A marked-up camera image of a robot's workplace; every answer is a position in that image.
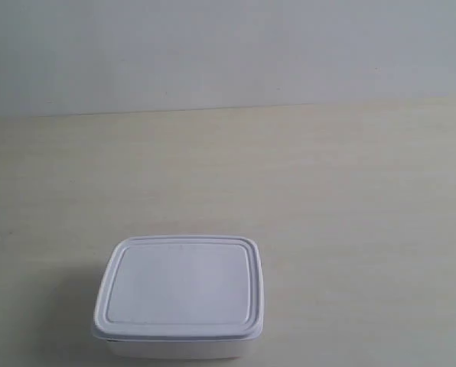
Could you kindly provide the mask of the white lidded plastic container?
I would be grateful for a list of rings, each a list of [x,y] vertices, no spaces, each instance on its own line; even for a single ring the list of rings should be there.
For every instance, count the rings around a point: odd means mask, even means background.
[[[261,335],[265,298],[253,240],[131,237],[112,251],[91,331],[118,356],[232,359]]]

